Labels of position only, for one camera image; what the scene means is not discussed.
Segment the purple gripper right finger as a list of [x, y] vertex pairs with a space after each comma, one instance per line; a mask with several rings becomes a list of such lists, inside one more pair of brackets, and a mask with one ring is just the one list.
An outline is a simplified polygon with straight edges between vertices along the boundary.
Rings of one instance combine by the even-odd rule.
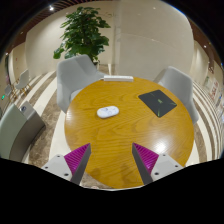
[[157, 154], [137, 143], [132, 144], [132, 155], [144, 185], [182, 169], [168, 154]]

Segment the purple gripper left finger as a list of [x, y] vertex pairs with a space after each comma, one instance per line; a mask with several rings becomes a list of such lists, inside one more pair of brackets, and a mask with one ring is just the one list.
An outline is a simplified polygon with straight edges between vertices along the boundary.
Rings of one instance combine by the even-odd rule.
[[55, 155], [42, 169], [79, 185], [91, 155], [91, 144], [83, 145], [66, 155]]

